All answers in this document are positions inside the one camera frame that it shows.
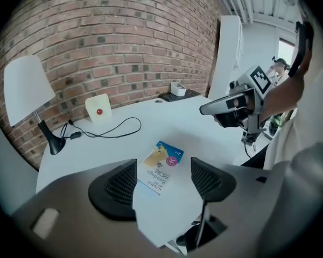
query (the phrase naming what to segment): table lamp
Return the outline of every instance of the table lamp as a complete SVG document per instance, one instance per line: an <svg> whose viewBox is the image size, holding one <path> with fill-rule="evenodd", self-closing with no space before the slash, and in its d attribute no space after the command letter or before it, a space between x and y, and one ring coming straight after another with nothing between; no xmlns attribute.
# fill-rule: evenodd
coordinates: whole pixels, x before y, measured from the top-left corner
<svg viewBox="0 0 323 258"><path fill-rule="evenodd" d="M50 153L58 154L66 140L56 137L36 111L55 97L38 56L23 56L5 67L4 96L10 125L16 125L33 112L49 143Z"/></svg>

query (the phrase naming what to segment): black pants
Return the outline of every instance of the black pants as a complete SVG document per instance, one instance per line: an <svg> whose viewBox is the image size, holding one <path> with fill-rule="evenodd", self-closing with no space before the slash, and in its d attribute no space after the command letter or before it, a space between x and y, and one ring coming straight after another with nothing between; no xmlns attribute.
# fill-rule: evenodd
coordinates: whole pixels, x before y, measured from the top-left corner
<svg viewBox="0 0 323 258"><path fill-rule="evenodd" d="M243 163L242 166L263 169L265 153L267 151L267 148L268 145L264 147L261 151L259 151L255 156L253 156L250 160Z"/></svg>

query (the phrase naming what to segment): white table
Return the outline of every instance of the white table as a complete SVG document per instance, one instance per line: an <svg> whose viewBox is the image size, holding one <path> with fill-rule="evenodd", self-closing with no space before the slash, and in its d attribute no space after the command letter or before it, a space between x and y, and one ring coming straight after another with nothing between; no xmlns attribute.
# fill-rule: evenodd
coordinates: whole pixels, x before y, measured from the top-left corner
<svg viewBox="0 0 323 258"><path fill-rule="evenodd" d="M207 98L198 96L170 103L156 103L156 100L161 99L114 109L112 117L99 123L92 123L89 119L77 121L76 126L96 134L112 129L129 117L140 119L142 128L138 133L117 139L89 138L84 135L75 140L68 139L63 150L55 156L49 153L47 146L40 165L36 192L60 177L104 164L126 159L137 159L139 164L161 140L183 150L184 155L178 165L176 178L165 188L167 191L161 199L156 199L155 195L146 197L146 189L136 188L134 206L141 208L136 209L137 222L139 229L155 245L163 245L186 231L202 209L202 200L191 181L191 157L208 162L232 163L240 148L242 129L222 128L212 116L201 115L199 107L210 102ZM139 122L131 119L110 135L128 133L138 127ZM68 126L66 136L75 131L77 129ZM59 135L60 130L56 130L55 134ZM162 219L156 223L158 213Z"/></svg>

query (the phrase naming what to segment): lamp neck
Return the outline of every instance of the lamp neck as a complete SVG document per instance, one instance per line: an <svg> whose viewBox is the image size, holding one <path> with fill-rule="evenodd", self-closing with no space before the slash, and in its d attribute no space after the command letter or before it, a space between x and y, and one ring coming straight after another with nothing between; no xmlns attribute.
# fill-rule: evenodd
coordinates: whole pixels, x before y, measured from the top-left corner
<svg viewBox="0 0 323 258"><path fill-rule="evenodd" d="M38 123L41 123L41 122L42 122L42 120L41 120L41 118L40 118L40 116L38 115L38 113L37 113L37 111L36 111L36 110L33 112L33 114L34 114L34 116L37 118Z"/></svg>

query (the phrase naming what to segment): blue and white package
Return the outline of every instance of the blue and white package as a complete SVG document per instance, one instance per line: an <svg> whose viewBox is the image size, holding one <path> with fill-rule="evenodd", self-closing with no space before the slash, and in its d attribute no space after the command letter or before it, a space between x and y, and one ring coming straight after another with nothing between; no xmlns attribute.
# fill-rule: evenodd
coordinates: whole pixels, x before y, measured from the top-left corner
<svg viewBox="0 0 323 258"><path fill-rule="evenodd" d="M182 150L159 141L139 164L138 180L161 195L163 189L170 183L182 156Z"/></svg>

